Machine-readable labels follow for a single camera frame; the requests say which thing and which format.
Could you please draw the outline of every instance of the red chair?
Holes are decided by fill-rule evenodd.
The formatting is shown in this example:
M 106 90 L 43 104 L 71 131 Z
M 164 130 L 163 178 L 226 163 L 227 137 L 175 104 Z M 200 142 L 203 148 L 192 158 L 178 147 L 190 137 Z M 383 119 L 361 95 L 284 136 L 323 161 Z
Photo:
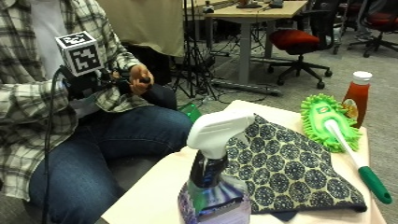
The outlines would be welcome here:
M 350 43 L 347 49 L 355 45 L 364 45 L 367 48 L 363 57 L 369 56 L 369 51 L 376 51 L 380 46 L 398 52 L 398 43 L 383 40 L 383 34 L 396 34 L 398 31 L 398 1 L 396 0 L 365 1 L 363 12 L 359 15 L 359 22 L 371 30 L 379 32 L 379 35 L 364 42 Z
M 275 66 L 290 66 L 290 68 L 278 76 L 276 85 L 284 84 L 284 76 L 292 71 L 295 71 L 295 76 L 298 77 L 300 70 L 304 70 L 318 79 L 316 88 L 324 88 L 322 77 L 312 71 L 312 68 L 324 69 L 326 77 L 331 76 L 331 70 L 327 66 L 303 62 L 303 54 L 332 47 L 332 23 L 336 15 L 338 3 L 339 1 L 335 0 L 315 0 L 312 2 L 312 8 L 294 17 L 299 29 L 278 30 L 270 34 L 270 41 L 274 46 L 278 49 L 284 50 L 290 55 L 298 55 L 298 60 L 294 62 L 270 63 L 268 73 L 272 73 Z M 302 20 L 304 18 L 310 18 L 310 34 L 302 31 Z

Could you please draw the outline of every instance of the patterned cloth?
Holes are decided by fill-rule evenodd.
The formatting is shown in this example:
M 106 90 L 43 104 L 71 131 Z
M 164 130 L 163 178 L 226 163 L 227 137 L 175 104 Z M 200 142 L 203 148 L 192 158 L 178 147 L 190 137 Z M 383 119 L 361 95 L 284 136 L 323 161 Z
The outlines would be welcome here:
M 322 145 L 258 115 L 244 135 L 248 146 L 235 138 L 227 143 L 223 173 L 246 182 L 252 214 L 367 210 L 360 192 L 332 170 Z
M 127 68 L 139 63 L 122 47 L 94 0 L 61 0 L 61 12 L 67 33 L 87 31 L 97 39 L 99 56 L 107 65 L 115 63 Z M 29 0 L 0 0 L 1 190 L 25 200 L 29 177 L 43 158 L 50 93 L 30 24 Z M 122 112 L 146 102 L 137 96 L 121 96 L 113 88 L 95 93 L 95 104 L 107 112 Z M 74 110 L 67 105 L 65 91 L 57 87 L 50 148 L 70 137 L 75 126 Z

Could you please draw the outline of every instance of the red bottle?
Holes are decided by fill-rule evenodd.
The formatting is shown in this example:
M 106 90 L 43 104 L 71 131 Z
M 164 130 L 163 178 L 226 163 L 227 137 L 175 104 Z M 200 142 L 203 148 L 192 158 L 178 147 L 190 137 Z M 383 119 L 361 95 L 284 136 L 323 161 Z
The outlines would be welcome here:
M 352 80 L 342 103 L 342 106 L 348 110 L 346 116 L 356 120 L 356 123 L 351 125 L 354 128 L 360 128 L 365 115 L 369 79 L 371 73 L 368 72 L 359 71 L 352 73 Z

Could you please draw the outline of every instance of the plaid shirt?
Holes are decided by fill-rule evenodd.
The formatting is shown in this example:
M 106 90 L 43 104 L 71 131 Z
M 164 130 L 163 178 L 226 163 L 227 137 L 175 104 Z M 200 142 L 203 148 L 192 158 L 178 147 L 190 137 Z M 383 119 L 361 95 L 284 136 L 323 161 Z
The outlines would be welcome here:
M 69 34 L 87 31 L 97 39 L 103 62 L 129 67 L 138 62 L 114 35 L 103 10 L 94 0 L 61 0 Z M 29 0 L 0 0 L 0 179 L 2 193 L 27 200 L 27 182 L 43 158 L 50 80 L 37 51 Z M 115 88 L 95 93 L 95 103 L 107 112 L 122 112 L 146 102 L 119 95 Z M 73 134 L 75 112 L 65 91 L 53 97 L 50 148 Z

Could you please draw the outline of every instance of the hand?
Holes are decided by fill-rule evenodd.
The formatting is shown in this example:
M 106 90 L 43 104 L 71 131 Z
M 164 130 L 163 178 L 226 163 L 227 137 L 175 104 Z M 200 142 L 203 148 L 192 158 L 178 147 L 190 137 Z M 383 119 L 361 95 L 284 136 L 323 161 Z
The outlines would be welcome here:
M 149 77 L 150 82 L 139 82 L 139 79 Z M 137 64 L 129 71 L 129 88 L 134 95 L 142 95 L 151 87 L 154 78 L 143 64 Z

